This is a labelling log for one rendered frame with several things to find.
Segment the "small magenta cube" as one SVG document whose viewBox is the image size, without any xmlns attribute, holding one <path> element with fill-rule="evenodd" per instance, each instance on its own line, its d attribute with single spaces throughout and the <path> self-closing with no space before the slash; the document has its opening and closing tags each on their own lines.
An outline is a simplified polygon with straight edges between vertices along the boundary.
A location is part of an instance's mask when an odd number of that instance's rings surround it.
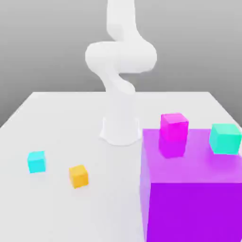
<svg viewBox="0 0 242 242">
<path fill-rule="evenodd" d="M 181 157 L 185 153 L 189 121 L 180 112 L 161 115 L 159 150 L 166 158 Z"/>
</svg>

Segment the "small orange cube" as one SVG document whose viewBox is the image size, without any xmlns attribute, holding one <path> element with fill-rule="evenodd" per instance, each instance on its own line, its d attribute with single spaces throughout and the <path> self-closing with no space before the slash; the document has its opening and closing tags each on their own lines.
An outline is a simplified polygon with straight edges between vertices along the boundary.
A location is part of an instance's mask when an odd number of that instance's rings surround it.
<svg viewBox="0 0 242 242">
<path fill-rule="evenodd" d="M 88 172 L 83 165 L 69 168 L 69 177 L 75 189 L 88 185 Z"/>
</svg>

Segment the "small cyan cube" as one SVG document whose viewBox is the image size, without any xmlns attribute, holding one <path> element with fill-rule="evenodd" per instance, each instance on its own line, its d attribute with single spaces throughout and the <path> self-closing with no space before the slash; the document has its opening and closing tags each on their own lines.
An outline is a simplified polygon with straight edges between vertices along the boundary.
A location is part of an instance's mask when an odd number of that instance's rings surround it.
<svg viewBox="0 0 242 242">
<path fill-rule="evenodd" d="M 44 151 L 34 151 L 28 154 L 28 169 L 30 173 L 40 173 L 46 171 L 46 158 Z"/>
</svg>

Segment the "small teal cube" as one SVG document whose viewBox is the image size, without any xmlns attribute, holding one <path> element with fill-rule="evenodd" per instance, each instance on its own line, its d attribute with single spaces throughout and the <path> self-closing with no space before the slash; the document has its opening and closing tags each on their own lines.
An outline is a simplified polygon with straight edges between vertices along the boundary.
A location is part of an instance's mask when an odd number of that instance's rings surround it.
<svg viewBox="0 0 242 242">
<path fill-rule="evenodd" d="M 212 124 L 209 144 L 216 155 L 237 155 L 242 140 L 242 133 L 235 124 Z"/>
</svg>

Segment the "large purple box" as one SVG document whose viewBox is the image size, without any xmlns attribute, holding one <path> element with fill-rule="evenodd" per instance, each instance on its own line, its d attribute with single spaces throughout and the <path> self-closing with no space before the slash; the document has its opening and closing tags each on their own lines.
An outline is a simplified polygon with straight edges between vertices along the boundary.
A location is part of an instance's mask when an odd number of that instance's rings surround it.
<svg viewBox="0 0 242 242">
<path fill-rule="evenodd" d="M 140 203 L 145 242 L 241 242 L 242 156 L 214 155 L 208 129 L 191 129 L 184 153 L 159 149 L 143 130 Z"/>
</svg>

